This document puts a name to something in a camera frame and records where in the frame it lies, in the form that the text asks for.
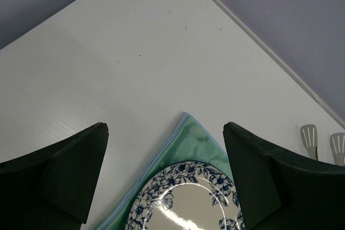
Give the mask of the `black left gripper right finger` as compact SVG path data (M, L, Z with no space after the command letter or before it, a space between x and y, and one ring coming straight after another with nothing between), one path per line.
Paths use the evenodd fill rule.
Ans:
M266 141L236 123L223 129L247 229L344 229L344 168Z

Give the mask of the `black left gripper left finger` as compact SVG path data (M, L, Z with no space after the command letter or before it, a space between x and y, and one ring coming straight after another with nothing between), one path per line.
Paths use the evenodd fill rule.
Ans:
M87 222L108 126L1 163L1 229L80 229Z

